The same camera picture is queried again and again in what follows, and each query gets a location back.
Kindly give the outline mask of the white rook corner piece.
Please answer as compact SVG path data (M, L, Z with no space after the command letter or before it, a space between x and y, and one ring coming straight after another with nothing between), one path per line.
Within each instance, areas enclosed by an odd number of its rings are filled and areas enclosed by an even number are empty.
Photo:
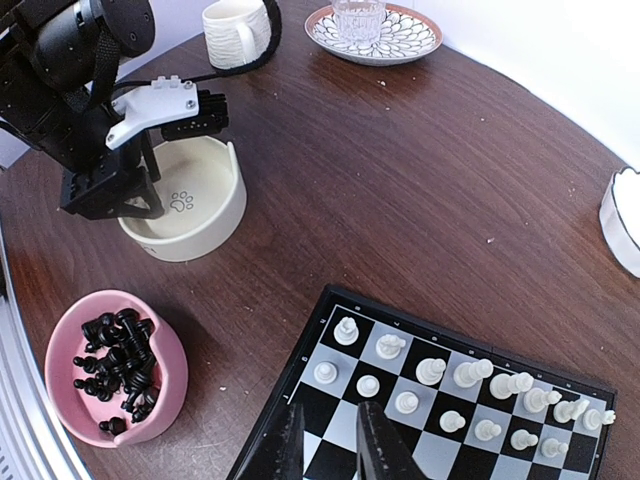
M340 345L352 345L357 341L358 336L359 328L352 317L343 317L334 328L334 338Z

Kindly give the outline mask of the white scalloped bowl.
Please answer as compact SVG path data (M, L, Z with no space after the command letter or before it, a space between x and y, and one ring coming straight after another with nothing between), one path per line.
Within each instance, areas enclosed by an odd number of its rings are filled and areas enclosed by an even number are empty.
M599 220L603 237L618 263L639 278L639 172L616 171L605 189Z

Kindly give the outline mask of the white knight piece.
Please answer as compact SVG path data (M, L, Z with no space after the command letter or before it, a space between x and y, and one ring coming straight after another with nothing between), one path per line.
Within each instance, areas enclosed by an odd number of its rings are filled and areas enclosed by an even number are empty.
M383 360L393 360L399 356L406 346L406 340L395 334L382 335L375 344L375 351Z

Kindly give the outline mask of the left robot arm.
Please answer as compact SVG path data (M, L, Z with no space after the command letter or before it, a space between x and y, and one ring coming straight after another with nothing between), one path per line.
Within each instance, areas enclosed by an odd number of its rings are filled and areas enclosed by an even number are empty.
M121 86L121 64L149 51L146 1L5 1L1 126L61 165L61 208L89 220L164 214L149 133L216 133L226 99L178 76Z

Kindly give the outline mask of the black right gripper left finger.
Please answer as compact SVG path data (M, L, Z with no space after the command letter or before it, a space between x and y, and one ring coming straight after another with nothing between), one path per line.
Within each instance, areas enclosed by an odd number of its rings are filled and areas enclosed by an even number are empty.
M286 405L263 433L241 469L240 479L302 479L304 471L304 410Z

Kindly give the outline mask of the white textured ceramic mug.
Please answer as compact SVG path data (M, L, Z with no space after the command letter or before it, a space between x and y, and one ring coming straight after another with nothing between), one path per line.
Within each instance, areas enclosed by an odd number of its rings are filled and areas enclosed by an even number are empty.
M210 64L242 67L257 60L269 45L271 26L262 1L217 1L202 12Z

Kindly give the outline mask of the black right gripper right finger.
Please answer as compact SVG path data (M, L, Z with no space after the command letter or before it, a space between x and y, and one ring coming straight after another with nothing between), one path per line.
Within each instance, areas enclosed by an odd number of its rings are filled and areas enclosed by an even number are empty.
M376 402L358 405L356 446L360 479L425 478L382 406Z

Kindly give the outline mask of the aluminium front rail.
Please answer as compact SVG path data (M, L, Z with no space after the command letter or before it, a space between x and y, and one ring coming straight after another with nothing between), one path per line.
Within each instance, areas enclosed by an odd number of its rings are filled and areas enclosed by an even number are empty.
M90 479L47 395L1 248L1 477Z

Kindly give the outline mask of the black and white chessboard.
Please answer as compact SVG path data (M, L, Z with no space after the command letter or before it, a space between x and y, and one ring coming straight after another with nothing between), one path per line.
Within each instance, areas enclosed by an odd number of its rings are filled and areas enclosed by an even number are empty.
M343 317L354 318L359 328L357 341L349 346L338 344L334 338L334 328ZM395 334L406 340L406 346L393 360L383 360L375 351L376 341L385 334ZM441 358L447 363L446 371L436 385L423 385L416 378L416 366L425 358ZM492 361L493 374L471 388L458 387L453 380L456 367L481 359ZM332 362L338 369L338 377L331 384L323 385L314 380L314 368L322 361ZM489 385L496 375L521 372L533 376L532 388L560 392L560 401L588 399L587 410L615 411L616 394L608 387L482 345L344 288L327 286L235 461L230 477L239 478L249 455L279 411L287 404L297 403L304 410L303 477L355 478L357 408L364 401L374 401L382 406L428 478L596 478L612 424L589 431L582 423L584 413L575 421L558 423L553 417L556 404L539 413L529 413L523 405L528 391L505 400L491 395ZM364 398L357 393L356 382L363 375L378 378L380 390L375 397ZM403 391L414 392L420 400L417 410L409 415L395 409L395 399ZM466 419L466 425L454 433L445 433L439 426L440 416L448 410L458 411ZM488 442L479 441L474 429L483 419L499 424L501 435ZM514 450L510 437L518 429L537 435L538 444L523 451ZM540 446L549 437L567 442L567 454L544 457Z

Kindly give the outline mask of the clear glass tumbler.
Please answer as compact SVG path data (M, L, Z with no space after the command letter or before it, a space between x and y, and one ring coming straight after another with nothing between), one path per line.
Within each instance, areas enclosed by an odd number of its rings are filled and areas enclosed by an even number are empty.
M379 40L386 15L380 0L333 0L331 6L339 38L352 44L372 44Z

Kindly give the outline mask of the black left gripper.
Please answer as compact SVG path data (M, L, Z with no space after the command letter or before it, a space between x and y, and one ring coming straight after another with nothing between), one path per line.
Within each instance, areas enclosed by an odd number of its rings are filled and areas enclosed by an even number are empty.
M173 75L125 84L132 89L112 101L119 121L87 171L66 170L60 208L88 220L157 219L165 209L155 184L162 178L151 146L151 129L166 141L220 133L229 126L227 98Z

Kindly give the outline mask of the white chess piece tall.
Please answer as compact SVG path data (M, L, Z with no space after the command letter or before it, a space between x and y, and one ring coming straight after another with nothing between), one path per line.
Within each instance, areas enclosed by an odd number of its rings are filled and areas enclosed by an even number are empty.
M555 390L545 391L534 387L530 389L523 398L523 405L529 413L539 413L549 405L557 404L562 398L562 394Z
M494 398L505 400L512 395L529 391L533 387L533 382L533 376L527 372L501 373L491 380L489 389Z

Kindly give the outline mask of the patterned saucer plate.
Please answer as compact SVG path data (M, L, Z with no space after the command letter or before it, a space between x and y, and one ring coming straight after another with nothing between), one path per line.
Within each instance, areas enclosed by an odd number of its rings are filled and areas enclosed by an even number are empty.
M307 36L330 54L359 65L388 67L417 61L443 42L438 25L414 10L386 6L379 40L370 46L351 45L340 39L331 6L312 13L305 21Z

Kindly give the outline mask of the black chess pieces pile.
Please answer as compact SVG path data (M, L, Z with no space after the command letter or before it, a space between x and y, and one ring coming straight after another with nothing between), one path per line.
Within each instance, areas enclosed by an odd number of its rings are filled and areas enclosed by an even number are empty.
M88 376L75 379L74 388L103 403L124 393L121 409L131 415L131 422L146 420L159 397L153 379L152 320L133 308L124 308L83 323L81 330L87 355L74 357L73 364Z

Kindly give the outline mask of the pink bowl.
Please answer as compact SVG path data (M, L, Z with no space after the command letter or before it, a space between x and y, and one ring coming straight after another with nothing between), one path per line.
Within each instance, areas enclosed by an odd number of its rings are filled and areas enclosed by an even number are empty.
M74 357L86 353L81 325L128 307L154 323L150 349L157 360L152 379L159 398L150 415L138 423L121 408L127 398L124 392L101 402L73 386L75 379L85 376L73 364ZM47 347L44 372L47 393L61 423L77 439L99 448L129 446L161 435L178 417L189 379L185 351L172 327L143 300L120 290L86 295L62 315Z

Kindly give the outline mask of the cream bowl with spout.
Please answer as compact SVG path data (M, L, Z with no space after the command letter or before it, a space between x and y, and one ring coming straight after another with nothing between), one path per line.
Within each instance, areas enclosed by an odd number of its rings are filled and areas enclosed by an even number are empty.
M238 228L247 190L235 146L203 136L154 148L164 214L154 220L121 217L122 230L152 257L186 262L220 247Z

